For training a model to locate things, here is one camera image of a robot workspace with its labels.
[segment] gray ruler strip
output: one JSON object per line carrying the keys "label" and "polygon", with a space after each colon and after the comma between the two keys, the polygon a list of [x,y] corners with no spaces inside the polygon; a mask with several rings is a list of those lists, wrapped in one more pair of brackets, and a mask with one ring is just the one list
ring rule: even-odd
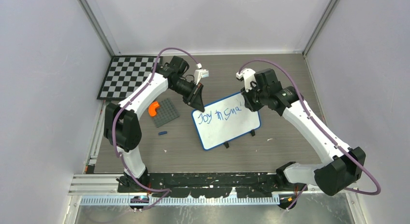
{"label": "gray ruler strip", "polygon": [[[83,206],[128,206],[134,195],[84,195],[80,205]],[[159,198],[149,197],[149,203],[140,204],[141,206],[150,205]],[[257,198],[237,198],[235,194],[225,198],[163,198],[156,206],[223,206],[223,205],[278,205],[279,195],[273,194],[272,197]]]}

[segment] white wall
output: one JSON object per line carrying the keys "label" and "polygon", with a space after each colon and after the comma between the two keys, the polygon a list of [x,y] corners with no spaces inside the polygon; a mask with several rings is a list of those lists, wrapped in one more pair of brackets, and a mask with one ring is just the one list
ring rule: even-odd
{"label": "white wall", "polygon": [[109,56],[77,0],[0,0],[0,223],[58,224]]}
{"label": "white wall", "polygon": [[[308,55],[332,130],[364,148],[379,196],[362,196],[368,223],[408,223],[409,0],[341,0]],[[361,188],[374,191],[367,176]]]}
{"label": "white wall", "polygon": [[329,0],[88,0],[122,54],[294,52]]}

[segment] orange plastic part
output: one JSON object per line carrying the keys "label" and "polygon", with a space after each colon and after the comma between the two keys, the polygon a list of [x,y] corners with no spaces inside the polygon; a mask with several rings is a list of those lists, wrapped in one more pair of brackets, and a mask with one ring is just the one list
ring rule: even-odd
{"label": "orange plastic part", "polygon": [[151,117],[157,115],[156,109],[160,107],[160,104],[158,102],[153,102],[152,104],[149,105],[148,107],[148,113]]}

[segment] black and white checkerboard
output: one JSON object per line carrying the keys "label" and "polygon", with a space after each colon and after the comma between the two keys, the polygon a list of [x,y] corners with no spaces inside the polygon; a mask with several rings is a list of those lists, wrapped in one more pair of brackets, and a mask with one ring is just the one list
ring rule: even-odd
{"label": "black and white checkerboard", "polygon": [[97,99],[120,101],[130,96],[148,78],[154,60],[155,56],[114,56]]}

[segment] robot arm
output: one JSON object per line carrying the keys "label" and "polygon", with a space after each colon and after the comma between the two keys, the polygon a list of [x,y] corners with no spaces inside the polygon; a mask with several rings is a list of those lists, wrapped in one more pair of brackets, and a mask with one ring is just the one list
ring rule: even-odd
{"label": "robot arm", "polygon": [[[307,115],[294,87],[289,86],[283,89],[273,69],[265,69],[257,73],[252,69],[245,69],[241,73],[237,73],[236,78],[245,82],[241,94],[244,96],[246,108],[258,111],[266,105],[275,110],[296,127],[315,149],[322,162],[321,164],[289,162],[277,169],[279,184],[317,185],[324,193],[332,196],[360,178],[362,170],[340,150],[336,149],[310,118],[313,117],[333,138],[338,139],[338,137],[313,112],[310,116]],[[311,111],[307,102],[303,101],[303,103]],[[352,149],[339,139],[338,143],[361,165],[364,164],[366,155],[360,147]]]}
{"label": "robot arm", "polygon": [[[142,162],[138,148],[142,137],[139,124],[142,113],[167,89],[181,94],[183,102],[187,105],[202,112],[205,110],[202,102],[202,89],[204,86],[199,83],[199,79],[208,76],[208,71],[205,69],[196,70],[195,81],[188,82],[182,77],[188,69],[188,63],[180,57],[173,57],[169,63],[164,65],[158,64],[150,83],[147,79],[131,96],[118,105],[110,103],[105,109],[104,137],[108,138],[110,143],[113,144],[112,127],[114,117],[126,103],[131,102],[121,113],[116,123],[117,150],[122,153],[126,165],[135,178],[141,180],[140,182],[144,185],[147,184],[147,176],[144,177],[144,174],[147,174],[147,169]],[[141,92],[140,90],[146,84],[148,86]]]}

